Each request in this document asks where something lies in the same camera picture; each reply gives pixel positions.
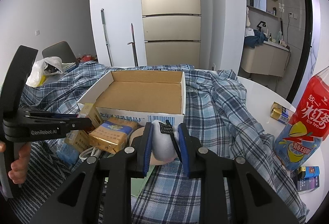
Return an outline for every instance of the gray chair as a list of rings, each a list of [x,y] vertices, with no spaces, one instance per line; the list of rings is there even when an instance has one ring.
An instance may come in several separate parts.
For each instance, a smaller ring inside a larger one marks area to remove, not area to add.
[[[79,65],[77,58],[75,57],[70,45],[66,41],[59,42],[52,45],[42,51],[42,56],[47,57],[60,57],[63,63],[75,62]]]

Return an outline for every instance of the finger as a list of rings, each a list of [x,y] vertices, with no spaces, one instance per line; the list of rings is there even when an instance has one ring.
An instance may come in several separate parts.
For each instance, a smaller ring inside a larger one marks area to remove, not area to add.
[[[3,153],[6,150],[6,145],[4,142],[0,142],[0,153]]]
[[[26,178],[20,180],[13,180],[14,184],[23,184],[26,181]]]
[[[27,142],[25,143],[19,150],[19,157],[29,157],[31,153],[31,143]]]
[[[26,171],[9,171],[8,176],[13,181],[24,180],[26,179]]]
[[[26,170],[29,165],[30,157],[19,158],[18,160],[12,162],[11,168],[13,171]]]

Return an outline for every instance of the refrigerator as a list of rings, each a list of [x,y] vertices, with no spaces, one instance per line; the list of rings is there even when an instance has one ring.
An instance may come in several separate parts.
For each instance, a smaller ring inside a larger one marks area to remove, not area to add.
[[[147,65],[199,67],[200,0],[142,0]]]

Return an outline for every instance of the bathroom vanity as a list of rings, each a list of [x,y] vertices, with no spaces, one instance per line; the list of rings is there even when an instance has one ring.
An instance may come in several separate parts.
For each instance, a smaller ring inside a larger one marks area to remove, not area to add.
[[[244,46],[240,66],[247,73],[283,77],[285,67],[289,62],[289,55],[290,52],[285,47],[264,41],[254,49]]]

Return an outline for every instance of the faucet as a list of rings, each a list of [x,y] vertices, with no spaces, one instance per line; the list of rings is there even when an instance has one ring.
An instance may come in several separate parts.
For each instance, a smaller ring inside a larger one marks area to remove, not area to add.
[[[259,24],[257,25],[257,28],[258,28],[259,31],[262,30],[262,27],[260,26],[260,24],[263,24],[263,27],[266,27],[266,22],[260,21]]]

